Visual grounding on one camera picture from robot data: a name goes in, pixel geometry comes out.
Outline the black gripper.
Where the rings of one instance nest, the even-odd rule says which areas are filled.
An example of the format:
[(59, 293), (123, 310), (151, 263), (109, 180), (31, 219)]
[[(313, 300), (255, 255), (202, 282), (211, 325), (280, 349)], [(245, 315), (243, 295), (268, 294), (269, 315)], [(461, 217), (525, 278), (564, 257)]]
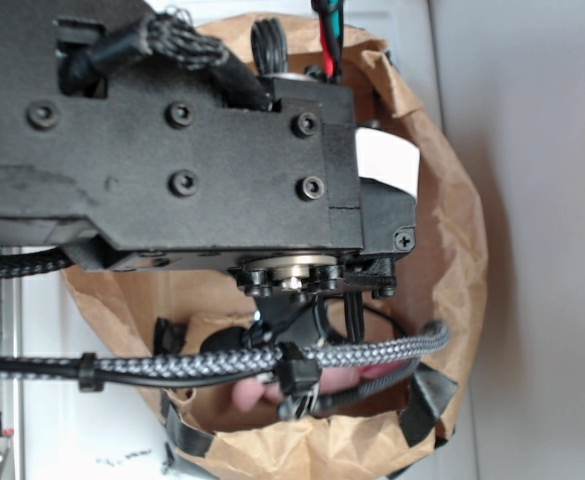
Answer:
[(355, 134), (363, 248), (356, 253), (277, 255), (232, 269), (260, 318), (235, 332), (241, 347), (360, 343), (364, 293), (394, 295), (395, 263), (415, 247), (420, 151), (378, 129)]

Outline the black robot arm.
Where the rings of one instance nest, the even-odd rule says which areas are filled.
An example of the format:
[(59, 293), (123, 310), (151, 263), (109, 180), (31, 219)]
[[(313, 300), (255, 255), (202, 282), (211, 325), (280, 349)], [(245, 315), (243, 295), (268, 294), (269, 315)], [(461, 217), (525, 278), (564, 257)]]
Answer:
[(314, 307), (391, 296), (414, 246), (419, 154), (355, 118), (335, 77), (287, 70), (276, 21), (251, 70), (142, 1), (0, 1), (0, 280), (225, 270)]

